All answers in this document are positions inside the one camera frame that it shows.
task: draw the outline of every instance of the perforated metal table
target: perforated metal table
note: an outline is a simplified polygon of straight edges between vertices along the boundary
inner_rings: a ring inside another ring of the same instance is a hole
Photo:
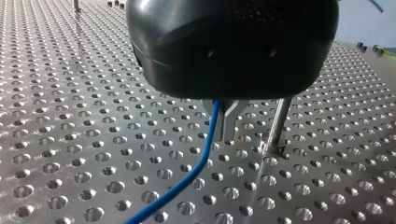
[[[201,156],[200,102],[147,84],[124,11],[79,5],[0,1],[1,223],[121,223]],[[252,101],[234,141],[145,223],[396,223],[396,101],[381,78],[334,43],[291,103],[281,157],[262,151],[276,101]]]

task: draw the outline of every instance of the metal pin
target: metal pin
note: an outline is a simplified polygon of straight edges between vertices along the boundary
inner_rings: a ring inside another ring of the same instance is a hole
[[[265,146],[266,150],[270,152],[277,153],[277,144],[279,143],[280,135],[282,134],[283,126],[289,112],[290,103],[291,98],[286,98],[280,99],[277,104],[273,125],[268,134],[268,142]]]
[[[73,7],[75,9],[75,12],[80,12],[78,0],[73,0]]]

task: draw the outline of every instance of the black plastic cover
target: black plastic cover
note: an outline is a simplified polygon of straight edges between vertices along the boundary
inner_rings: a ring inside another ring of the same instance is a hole
[[[194,99],[274,99],[309,87],[332,44],[337,0],[129,0],[148,83]]]

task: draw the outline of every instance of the aluminum surface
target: aluminum surface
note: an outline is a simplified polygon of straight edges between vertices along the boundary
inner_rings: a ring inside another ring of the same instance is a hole
[[[1,223],[121,223],[200,158],[200,101],[146,83],[124,11],[80,7],[0,1]],[[282,157],[261,148],[276,101],[250,102],[234,141],[214,144],[199,178],[145,223],[395,222],[389,88],[334,43],[291,103]]]

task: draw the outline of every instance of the metal rod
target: metal rod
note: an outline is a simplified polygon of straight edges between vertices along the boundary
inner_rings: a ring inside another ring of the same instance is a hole
[[[291,103],[291,97],[286,99],[280,99],[277,104],[276,113],[271,127],[270,133],[268,134],[267,150],[274,151],[276,148],[282,129],[285,124],[286,117],[289,112],[289,106]]]
[[[75,9],[75,12],[79,12],[78,0],[73,0],[73,7]]]

